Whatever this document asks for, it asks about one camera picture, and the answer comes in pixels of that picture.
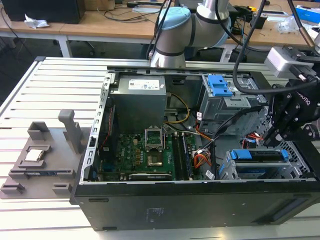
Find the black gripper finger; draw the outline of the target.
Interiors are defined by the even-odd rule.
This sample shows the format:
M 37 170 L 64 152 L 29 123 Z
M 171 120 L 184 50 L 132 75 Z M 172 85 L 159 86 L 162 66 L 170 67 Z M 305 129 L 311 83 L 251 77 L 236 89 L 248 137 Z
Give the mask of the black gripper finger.
M 282 139 L 281 133 L 288 123 L 288 120 L 285 120 L 286 109 L 291 100 L 291 94 L 276 94 L 272 97 L 268 108 L 271 125 L 268 131 L 263 134 L 265 146 L 277 146 Z
M 277 147 L 298 125 L 301 105 L 297 102 L 275 102 L 273 106 L 273 146 Z

